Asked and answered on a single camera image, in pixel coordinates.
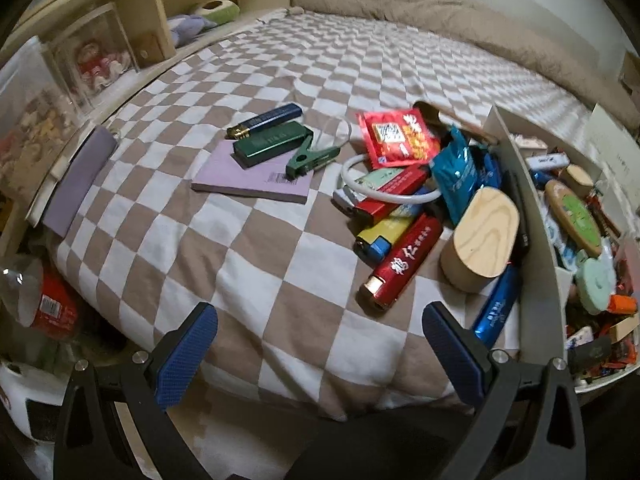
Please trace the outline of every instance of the orange cap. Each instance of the orange cap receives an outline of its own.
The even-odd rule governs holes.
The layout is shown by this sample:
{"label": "orange cap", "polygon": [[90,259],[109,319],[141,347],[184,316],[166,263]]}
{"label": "orange cap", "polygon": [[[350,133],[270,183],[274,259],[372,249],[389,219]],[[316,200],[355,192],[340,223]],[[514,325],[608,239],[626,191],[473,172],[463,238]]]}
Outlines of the orange cap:
{"label": "orange cap", "polygon": [[612,314],[634,314],[638,311],[638,302],[631,296],[612,294],[607,311]]}

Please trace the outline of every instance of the red sachet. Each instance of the red sachet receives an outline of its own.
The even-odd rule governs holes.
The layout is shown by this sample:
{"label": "red sachet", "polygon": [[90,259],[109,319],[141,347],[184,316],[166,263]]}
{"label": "red sachet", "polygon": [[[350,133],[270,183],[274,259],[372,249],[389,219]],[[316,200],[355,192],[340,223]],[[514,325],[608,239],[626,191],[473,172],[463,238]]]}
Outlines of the red sachet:
{"label": "red sachet", "polygon": [[358,123],[376,170],[426,164],[440,151],[417,108],[358,114]]}

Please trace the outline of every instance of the green clothespin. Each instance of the green clothespin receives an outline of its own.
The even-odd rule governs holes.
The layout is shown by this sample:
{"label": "green clothespin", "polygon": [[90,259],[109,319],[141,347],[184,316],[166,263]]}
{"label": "green clothespin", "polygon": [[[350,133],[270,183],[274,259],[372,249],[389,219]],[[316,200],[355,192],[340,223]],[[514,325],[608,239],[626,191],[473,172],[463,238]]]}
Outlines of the green clothespin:
{"label": "green clothespin", "polygon": [[340,147],[334,146],[325,150],[310,150],[311,143],[314,140],[313,135],[309,135],[302,141],[302,145],[296,151],[296,154],[289,159],[285,173],[289,180],[307,174],[311,170],[320,168],[331,162],[340,153]]}

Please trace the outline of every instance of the brown and white checkered fabric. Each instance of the brown and white checkered fabric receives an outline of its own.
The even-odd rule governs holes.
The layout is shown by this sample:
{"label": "brown and white checkered fabric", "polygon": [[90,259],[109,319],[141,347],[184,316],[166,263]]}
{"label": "brown and white checkered fabric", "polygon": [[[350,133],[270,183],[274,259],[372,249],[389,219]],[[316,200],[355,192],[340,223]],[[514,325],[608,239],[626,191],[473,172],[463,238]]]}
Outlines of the brown and white checkered fabric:
{"label": "brown and white checkered fabric", "polygon": [[[202,372],[238,396],[343,419],[450,394],[422,335],[422,309],[442,300],[469,326],[484,297],[447,284],[437,263],[443,240],[393,309],[372,318],[354,300],[370,269],[330,203],[339,163],[314,175],[304,205],[190,189],[224,129],[254,114],[297,103],[324,144],[357,128],[356,111],[418,99],[475,123],[495,102],[564,138],[589,115],[548,80],[468,44],[356,18],[274,20],[191,56],[117,112],[110,126],[120,147],[57,248],[57,265],[147,349],[199,301],[212,303],[220,329]],[[345,146],[338,162],[353,153]],[[517,350],[517,309],[498,345]]]}

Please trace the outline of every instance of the metal screw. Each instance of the metal screw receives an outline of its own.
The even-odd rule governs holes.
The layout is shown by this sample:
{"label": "metal screw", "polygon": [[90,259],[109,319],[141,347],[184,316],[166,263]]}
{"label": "metal screw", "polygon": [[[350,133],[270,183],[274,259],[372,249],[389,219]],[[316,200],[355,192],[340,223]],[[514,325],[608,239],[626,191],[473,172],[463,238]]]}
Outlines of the metal screw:
{"label": "metal screw", "polygon": [[89,361],[87,361],[86,359],[78,359],[78,361],[76,361],[76,364],[74,366],[74,368],[78,372],[84,372],[88,367],[89,367]]}
{"label": "metal screw", "polygon": [[504,350],[494,350],[491,352],[491,357],[494,358],[494,361],[503,365],[505,362],[509,360],[509,354]]}
{"label": "metal screw", "polygon": [[144,363],[146,363],[147,359],[149,359],[149,354],[144,350],[138,350],[131,357],[131,360],[137,365],[143,365]]}
{"label": "metal screw", "polygon": [[566,361],[561,357],[554,357],[551,362],[554,368],[560,372],[566,368]]}

